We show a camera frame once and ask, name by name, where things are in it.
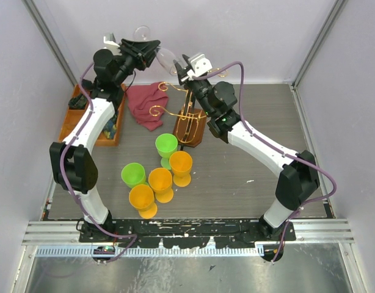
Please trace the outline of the clear wine glass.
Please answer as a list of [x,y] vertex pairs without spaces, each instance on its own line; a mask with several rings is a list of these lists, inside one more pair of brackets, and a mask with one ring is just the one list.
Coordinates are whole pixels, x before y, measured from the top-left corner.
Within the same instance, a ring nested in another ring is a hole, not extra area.
[[[146,42],[151,40],[150,35],[151,31],[148,26],[139,26],[133,33],[133,39],[139,42]],[[159,64],[163,67],[163,69],[166,70],[166,72],[168,72],[168,74],[172,76],[177,75],[175,64],[178,59],[173,52],[162,46],[158,46],[156,49],[156,58]]]

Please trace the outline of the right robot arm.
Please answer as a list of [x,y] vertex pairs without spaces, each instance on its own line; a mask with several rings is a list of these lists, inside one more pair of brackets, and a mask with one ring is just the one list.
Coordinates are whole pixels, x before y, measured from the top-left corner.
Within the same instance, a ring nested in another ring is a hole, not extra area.
[[178,82],[199,103],[209,116],[208,127],[212,135],[245,151],[277,178],[275,200],[260,217],[258,226],[266,240],[272,241],[284,230],[285,221],[320,187],[315,157],[305,150],[298,153],[269,139],[235,111],[241,96],[229,82],[209,82],[214,76],[211,62],[204,54],[183,56],[174,60]]

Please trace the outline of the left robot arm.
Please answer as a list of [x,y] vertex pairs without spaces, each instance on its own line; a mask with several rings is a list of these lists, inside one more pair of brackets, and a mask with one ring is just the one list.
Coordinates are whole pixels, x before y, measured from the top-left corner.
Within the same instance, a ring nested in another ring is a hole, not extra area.
[[84,76],[78,87],[87,100],[87,109],[74,129],[61,142],[50,145],[49,155],[54,182],[66,190],[79,206],[87,231],[101,242],[116,237],[110,210],[103,204],[96,187],[98,169],[92,150],[106,123],[115,115],[125,94],[122,84],[136,71],[153,63],[159,40],[114,40],[104,36],[103,48],[97,50],[87,67],[94,70],[94,81]]

